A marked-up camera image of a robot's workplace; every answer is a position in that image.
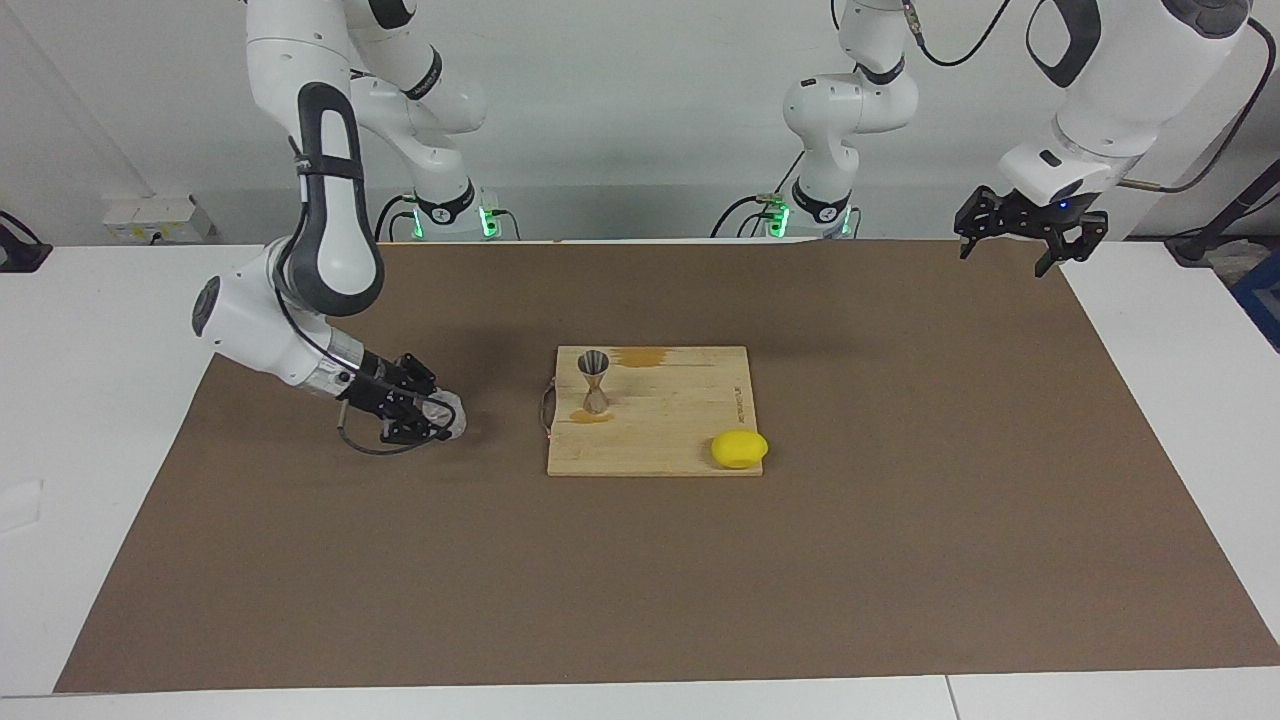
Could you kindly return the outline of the black stand leg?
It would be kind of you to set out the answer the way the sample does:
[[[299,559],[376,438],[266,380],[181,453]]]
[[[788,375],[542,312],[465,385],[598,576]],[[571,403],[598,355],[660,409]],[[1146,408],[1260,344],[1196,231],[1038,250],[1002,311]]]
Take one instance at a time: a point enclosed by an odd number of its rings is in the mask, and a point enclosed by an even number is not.
[[[1280,191],[1271,199],[1263,195],[1280,186],[1280,158],[1276,158],[1258,177],[1256,177],[1229,205],[1225,206],[1213,219],[1201,228],[1183,231],[1167,237],[1164,241],[1176,264],[1184,268],[1211,268],[1206,259],[1211,249],[1220,247],[1224,232],[1240,219],[1266,208],[1275,199],[1280,199]]]

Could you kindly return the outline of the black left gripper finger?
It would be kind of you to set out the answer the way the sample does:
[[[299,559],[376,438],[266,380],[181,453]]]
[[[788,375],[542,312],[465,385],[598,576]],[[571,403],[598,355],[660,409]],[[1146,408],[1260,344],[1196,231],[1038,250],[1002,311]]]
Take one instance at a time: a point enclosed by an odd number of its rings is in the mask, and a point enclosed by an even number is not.
[[[960,259],[968,259],[982,240],[1000,234],[998,211],[1005,196],[991,187],[977,187],[954,217],[954,233],[961,240]]]
[[[1078,223],[1044,225],[1044,254],[1036,263],[1036,278],[1043,278],[1059,263],[1087,261],[1108,232],[1108,215],[1082,215]]]

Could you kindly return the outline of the white paper piece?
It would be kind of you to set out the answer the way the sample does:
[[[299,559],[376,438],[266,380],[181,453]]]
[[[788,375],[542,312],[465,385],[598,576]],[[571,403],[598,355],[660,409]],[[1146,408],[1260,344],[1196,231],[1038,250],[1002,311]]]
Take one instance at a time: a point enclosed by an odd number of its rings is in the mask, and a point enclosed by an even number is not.
[[[0,536],[38,523],[42,497],[41,479],[0,483]]]

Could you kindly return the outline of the black clamp mount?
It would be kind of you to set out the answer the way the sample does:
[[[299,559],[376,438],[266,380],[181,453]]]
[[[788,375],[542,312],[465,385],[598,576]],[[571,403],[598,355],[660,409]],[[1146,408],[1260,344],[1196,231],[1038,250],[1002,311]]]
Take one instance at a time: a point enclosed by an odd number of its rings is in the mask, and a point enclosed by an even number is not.
[[[0,274],[35,273],[52,250],[24,222],[0,210]]]

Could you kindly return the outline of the yellow lemon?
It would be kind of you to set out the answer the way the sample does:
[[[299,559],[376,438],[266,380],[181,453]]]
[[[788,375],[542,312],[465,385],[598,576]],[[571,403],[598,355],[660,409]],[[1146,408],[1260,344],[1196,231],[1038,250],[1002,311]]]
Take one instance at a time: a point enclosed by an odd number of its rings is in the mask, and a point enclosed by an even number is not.
[[[771,447],[756,430],[732,429],[716,436],[709,450],[719,468],[737,471],[760,466]]]

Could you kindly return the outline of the wooden cutting board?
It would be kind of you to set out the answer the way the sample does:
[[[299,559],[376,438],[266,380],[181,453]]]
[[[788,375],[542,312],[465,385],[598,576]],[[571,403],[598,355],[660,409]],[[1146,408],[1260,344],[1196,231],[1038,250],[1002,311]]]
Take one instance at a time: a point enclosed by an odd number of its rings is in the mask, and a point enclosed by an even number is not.
[[[589,383],[579,359],[589,350],[556,350],[549,477],[762,477],[762,460],[730,469],[710,451],[727,430],[758,428],[746,347],[603,346],[609,365],[602,377],[608,401],[602,414],[584,407]]]

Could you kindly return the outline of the clear glass cup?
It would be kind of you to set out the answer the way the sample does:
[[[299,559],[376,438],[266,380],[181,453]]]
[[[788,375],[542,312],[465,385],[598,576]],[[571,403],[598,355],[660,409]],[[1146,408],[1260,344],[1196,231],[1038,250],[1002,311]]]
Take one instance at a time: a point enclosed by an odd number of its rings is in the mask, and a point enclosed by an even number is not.
[[[428,420],[431,439],[456,439],[465,433],[467,416],[458,395],[438,389],[425,400],[417,401],[417,405]]]

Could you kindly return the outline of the brown table mat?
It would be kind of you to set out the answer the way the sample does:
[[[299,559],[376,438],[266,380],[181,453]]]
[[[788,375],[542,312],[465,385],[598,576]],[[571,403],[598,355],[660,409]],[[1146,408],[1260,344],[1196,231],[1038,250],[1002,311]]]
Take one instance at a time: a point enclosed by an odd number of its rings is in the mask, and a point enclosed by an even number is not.
[[[369,457],[215,359],[59,692],[1280,665],[1028,242],[398,245],[461,439]],[[550,478],[561,345],[740,345],[758,478]]]

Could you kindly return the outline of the white wall power strip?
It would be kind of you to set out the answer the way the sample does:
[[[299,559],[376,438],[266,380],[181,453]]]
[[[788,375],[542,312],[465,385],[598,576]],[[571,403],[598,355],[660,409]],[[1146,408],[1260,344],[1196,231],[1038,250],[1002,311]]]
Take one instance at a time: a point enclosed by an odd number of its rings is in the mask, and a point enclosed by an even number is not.
[[[120,242],[186,245],[219,238],[210,215],[191,195],[111,201],[102,225]]]

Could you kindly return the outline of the steel double jigger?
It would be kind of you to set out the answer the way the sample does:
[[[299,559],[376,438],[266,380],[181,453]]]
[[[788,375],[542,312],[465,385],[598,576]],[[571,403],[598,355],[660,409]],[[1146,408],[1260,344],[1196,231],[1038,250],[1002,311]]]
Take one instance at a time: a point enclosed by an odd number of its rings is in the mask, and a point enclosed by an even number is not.
[[[579,356],[577,368],[588,383],[588,392],[582,401],[585,413],[603,415],[609,409],[608,397],[602,387],[609,365],[609,356],[596,348],[590,348]]]

